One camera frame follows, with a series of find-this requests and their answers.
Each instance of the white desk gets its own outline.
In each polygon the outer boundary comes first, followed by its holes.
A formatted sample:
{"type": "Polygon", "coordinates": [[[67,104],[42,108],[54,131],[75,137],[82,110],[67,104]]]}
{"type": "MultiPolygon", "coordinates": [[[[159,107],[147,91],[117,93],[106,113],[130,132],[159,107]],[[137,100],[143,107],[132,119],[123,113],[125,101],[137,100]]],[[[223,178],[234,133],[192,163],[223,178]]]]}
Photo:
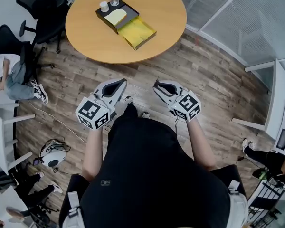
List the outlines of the white desk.
{"type": "MultiPolygon", "coordinates": [[[[0,108],[3,108],[5,106],[18,107],[19,104],[8,104],[8,105],[0,104],[0,108]]],[[[29,114],[29,115],[17,116],[17,117],[13,117],[11,119],[4,120],[0,116],[0,167],[2,168],[2,170],[7,175],[9,174],[9,170],[11,168],[15,167],[16,165],[18,165],[19,163],[21,163],[22,161],[27,159],[33,153],[29,152],[29,153],[21,156],[17,160],[13,160],[13,159],[11,160],[10,158],[7,158],[10,153],[13,153],[13,144],[17,143],[17,140],[13,140],[11,142],[5,143],[5,141],[4,141],[4,126],[7,124],[13,124],[15,122],[23,121],[23,120],[34,118],[34,117],[35,117],[35,114],[29,114]]]]}
{"type": "Polygon", "coordinates": [[[270,107],[265,125],[251,123],[237,118],[232,118],[232,121],[234,123],[265,131],[270,137],[276,140],[282,123],[285,107],[285,71],[277,59],[273,65],[264,64],[264,67],[258,68],[255,68],[255,66],[247,67],[245,68],[245,71],[249,72],[251,70],[262,69],[272,66],[274,67],[274,79],[270,99],[270,107]]]}

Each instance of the round wooden table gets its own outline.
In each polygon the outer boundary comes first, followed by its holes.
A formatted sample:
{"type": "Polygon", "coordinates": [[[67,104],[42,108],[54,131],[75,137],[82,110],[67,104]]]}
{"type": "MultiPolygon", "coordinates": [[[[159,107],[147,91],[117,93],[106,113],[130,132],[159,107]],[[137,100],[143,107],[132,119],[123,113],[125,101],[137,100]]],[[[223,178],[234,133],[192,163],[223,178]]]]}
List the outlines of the round wooden table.
{"type": "Polygon", "coordinates": [[[95,11],[109,0],[75,0],[66,18],[66,35],[83,55],[100,62],[125,64],[143,61],[169,49],[184,32],[187,13],[181,0],[123,0],[157,31],[136,51],[95,11]]]}

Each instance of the black and white cube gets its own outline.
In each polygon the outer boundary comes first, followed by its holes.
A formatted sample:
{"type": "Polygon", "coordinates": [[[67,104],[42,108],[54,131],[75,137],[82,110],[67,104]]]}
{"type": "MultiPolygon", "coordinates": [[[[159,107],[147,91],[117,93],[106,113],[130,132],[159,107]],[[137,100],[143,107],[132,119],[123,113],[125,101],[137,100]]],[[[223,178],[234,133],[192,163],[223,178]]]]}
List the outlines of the black and white cube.
{"type": "Polygon", "coordinates": [[[176,116],[191,121],[200,113],[200,100],[192,91],[189,91],[187,95],[172,106],[172,109],[176,116]]]}
{"type": "Polygon", "coordinates": [[[90,129],[96,130],[110,120],[110,110],[84,97],[75,111],[78,120],[90,129]]]}

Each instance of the bread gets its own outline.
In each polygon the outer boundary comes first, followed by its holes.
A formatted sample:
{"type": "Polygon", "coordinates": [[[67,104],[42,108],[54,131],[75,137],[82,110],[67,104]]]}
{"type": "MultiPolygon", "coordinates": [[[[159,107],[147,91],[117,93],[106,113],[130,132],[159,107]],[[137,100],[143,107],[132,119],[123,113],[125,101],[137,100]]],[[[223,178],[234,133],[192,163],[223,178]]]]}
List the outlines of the bread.
{"type": "Polygon", "coordinates": [[[123,9],[116,9],[104,18],[113,25],[117,25],[127,16],[127,12],[123,9]]]}

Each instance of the hand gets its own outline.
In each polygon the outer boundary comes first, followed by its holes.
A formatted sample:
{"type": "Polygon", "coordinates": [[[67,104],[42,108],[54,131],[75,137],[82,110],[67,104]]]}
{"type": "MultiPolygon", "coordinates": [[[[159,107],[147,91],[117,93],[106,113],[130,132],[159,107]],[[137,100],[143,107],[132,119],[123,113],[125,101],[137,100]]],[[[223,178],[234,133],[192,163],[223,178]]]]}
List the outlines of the hand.
{"type": "Polygon", "coordinates": [[[0,83],[0,90],[4,90],[4,83],[0,83]]]}

